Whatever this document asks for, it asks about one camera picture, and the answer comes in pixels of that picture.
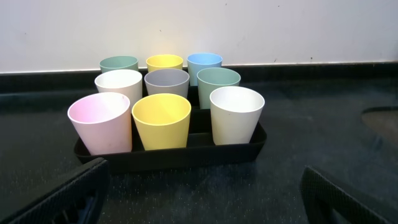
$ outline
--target black baseboard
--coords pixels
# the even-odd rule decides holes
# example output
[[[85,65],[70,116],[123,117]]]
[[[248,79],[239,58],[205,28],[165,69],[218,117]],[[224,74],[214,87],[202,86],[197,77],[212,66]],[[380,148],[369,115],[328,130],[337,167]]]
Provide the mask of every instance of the black baseboard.
[[[226,68],[237,71],[241,75],[242,83],[336,78],[392,78],[398,74],[398,62],[234,66]],[[140,72],[146,75],[147,70],[140,70]],[[100,71],[87,71],[1,75],[0,93],[95,89],[94,79],[100,73]]]

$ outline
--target black countertop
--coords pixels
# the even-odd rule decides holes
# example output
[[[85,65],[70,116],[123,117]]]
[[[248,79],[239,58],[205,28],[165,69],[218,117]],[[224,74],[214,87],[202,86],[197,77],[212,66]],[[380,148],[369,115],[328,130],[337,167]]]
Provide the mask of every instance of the black countertop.
[[[99,223],[307,223],[305,165],[398,208],[398,148],[361,121],[398,104],[395,81],[244,83],[266,99],[268,139],[256,162],[121,174]],[[0,95],[0,197],[19,195],[80,165],[68,107],[96,90]]]

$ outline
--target plastic cup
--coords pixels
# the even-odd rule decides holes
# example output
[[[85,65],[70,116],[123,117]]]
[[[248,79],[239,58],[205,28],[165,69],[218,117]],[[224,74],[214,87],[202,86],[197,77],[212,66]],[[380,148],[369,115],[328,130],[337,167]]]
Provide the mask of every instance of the plastic cup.
[[[188,56],[189,83],[191,86],[198,85],[198,72],[205,68],[221,67],[223,58],[212,53],[197,53]]]
[[[142,98],[142,75],[134,70],[114,70],[99,75],[94,80],[100,93],[114,92],[126,95],[130,109]]]
[[[163,68],[182,69],[182,61],[177,55],[155,55],[147,59],[148,72]]]
[[[210,108],[210,93],[223,86],[238,86],[241,76],[227,68],[205,68],[198,72],[200,109]]]
[[[138,71],[138,59],[132,56],[115,56],[102,60],[99,66],[103,73],[117,69]]]
[[[68,117],[91,155],[132,149],[129,98],[120,93],[97,93],[72,104]]]
[[[184,98],[188,95],[189,75],[186,71],[166,68],[149,72],[145,78],[148,94],[173,93]]]
[[[266,101],[239,86],[218,88],[210,95],[211,127],[216,145],[249,143]]]
[[[147,96],[132,107],[145,150],[187,146],[191,104],[170,93]]]

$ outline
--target white wall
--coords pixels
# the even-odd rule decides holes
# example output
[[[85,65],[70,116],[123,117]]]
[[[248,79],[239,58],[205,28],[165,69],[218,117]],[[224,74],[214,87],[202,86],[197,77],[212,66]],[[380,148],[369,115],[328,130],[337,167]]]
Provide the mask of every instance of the white wall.
[[[398,0],[0,0],[0,73],[194,52],[224,65],[397,60]]]

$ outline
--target pink cup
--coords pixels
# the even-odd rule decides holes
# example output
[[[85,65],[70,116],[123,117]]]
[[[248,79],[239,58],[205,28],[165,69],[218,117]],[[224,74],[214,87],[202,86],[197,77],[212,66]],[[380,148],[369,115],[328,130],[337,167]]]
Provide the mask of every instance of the pink cup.
[[[97,93],[72,104],[68,117],[91,155],[130,152],[130,100],[120,93]]]

